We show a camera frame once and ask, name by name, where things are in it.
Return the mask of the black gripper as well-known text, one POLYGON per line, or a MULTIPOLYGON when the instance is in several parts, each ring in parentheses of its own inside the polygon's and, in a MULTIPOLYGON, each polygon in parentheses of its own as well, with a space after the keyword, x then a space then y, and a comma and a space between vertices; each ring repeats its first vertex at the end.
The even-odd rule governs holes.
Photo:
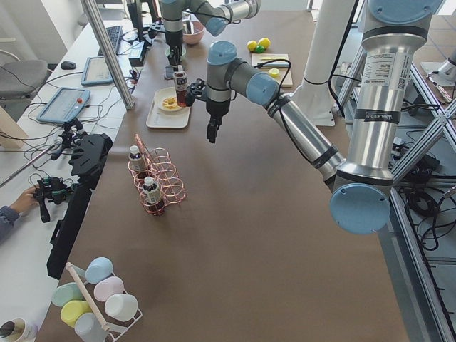
POLYGON ((222 125, 222 118, 229 112, 230 90, 217 90, 201 78, 187 87, 186 105, 191 107, 195 100, 206 103, 206 111, 210 115, 207 125, 207 139, 210 143, 216 142, 216 133, 222 125))

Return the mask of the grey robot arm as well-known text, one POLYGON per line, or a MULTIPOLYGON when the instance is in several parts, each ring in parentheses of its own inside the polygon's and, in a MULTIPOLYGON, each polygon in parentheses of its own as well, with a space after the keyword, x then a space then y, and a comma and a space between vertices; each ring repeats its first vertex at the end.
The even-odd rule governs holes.
POLYGON ((235 45, 218 41, 209 47, 207 79, 187 89, 186 104, 205 102, 210 119, 207 139, 214 142, 232 94, 266 109, 287 132, 332 192, 330 211, 342 229, 370 234, 389 220, 388 197, 393 175, 390 151, 408 84, 413 54, 427 40, 439 1, 369 1, 362 47, 366 59, 347 156, 285 95, 267 73, 237 55, 235 45))
POLYGON ((194 14, 206 31, 213 36, 220 35, 232 22, 256 16, 260 10, 260 1, 235 1, 213 7, 208 1, 160 1, 165 40, 170 47, 168 61, 174 72, 177 103, 181 107, 190 107, 195 99, 206 103, 210 114, 207 126, 207 139, 214 143, 222 118, 229 111, 232 91, 228 86, 228 70, 237 59, 236 48, 225 41, 213 43, 207 56, 207 80, 197 80, 187 84, 181 64, 183 45, 183 12, 194 14))

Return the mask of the person's hand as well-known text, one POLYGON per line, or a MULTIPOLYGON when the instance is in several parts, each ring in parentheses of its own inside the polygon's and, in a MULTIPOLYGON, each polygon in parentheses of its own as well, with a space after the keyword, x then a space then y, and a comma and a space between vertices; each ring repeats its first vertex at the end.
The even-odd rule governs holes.
POLYGON ((35 190, 35 187, 25 189, 9 207, 17 214, 27 212, 34 208, 38 205, 38 202, 34 197, 35 190))

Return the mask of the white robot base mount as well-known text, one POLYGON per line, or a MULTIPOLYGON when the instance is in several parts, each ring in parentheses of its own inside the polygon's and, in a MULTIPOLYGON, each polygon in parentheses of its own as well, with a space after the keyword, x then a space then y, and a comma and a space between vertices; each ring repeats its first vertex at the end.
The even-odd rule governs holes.
POLYGON ((319 11, 304 77, 292 95, 295 104, 317 126, 335 125, 334 99, 328 86, 357 5, 356 0, 324 0, 319 11))

